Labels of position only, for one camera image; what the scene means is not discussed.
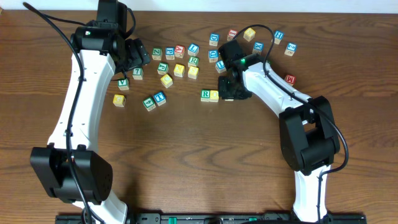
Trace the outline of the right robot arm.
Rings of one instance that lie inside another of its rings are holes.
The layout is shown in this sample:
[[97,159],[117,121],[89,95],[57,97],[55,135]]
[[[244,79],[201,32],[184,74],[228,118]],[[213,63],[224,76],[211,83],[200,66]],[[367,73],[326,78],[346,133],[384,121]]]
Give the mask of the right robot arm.
[[218,52],[229,73],[218,80],[220,97],[243,100],[257,95],[279,119],[282,155],[295,174],[294,219],[331,223],[325,205],[326,178],[340,143],[329,101],[297,91],[262,57],[246,55],[236,40]]

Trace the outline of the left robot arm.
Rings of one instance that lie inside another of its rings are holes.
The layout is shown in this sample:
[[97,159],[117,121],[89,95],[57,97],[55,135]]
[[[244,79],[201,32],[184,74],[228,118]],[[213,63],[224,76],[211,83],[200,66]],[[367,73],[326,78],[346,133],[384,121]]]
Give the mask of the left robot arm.
[[62,112],[47,145],[30,155],[47,195],[80,207],[83,223],[127,220],[127,205],[112,190],[113,169],[98,155],[98,126],[112,77],[150,62],[143,43],[131,39],[132,15],[119,1],[100,0],[96,19],[66,38],[72,72]]

